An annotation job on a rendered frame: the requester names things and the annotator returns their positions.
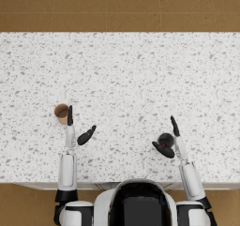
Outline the black cup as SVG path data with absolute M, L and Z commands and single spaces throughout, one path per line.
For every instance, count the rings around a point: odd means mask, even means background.
M 170 133 L 163 133 L 158 137 L 158 143 L 161 145 L 161 143 L 165 143 L 167 148 L 173 147 L 173 136 Z

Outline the robot body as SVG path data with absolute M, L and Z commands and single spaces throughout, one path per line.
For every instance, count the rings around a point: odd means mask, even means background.
M 175 201 L 152 180 L 129 179 L 97 196 L 94 226 L 178 226 Z

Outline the brown paper cup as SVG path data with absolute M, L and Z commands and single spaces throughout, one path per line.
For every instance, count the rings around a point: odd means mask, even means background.
M 66 125 L 68 123 L 68 105 L 64 103 L 58 104 L 54 108 L 54 115 L 62 125 Z

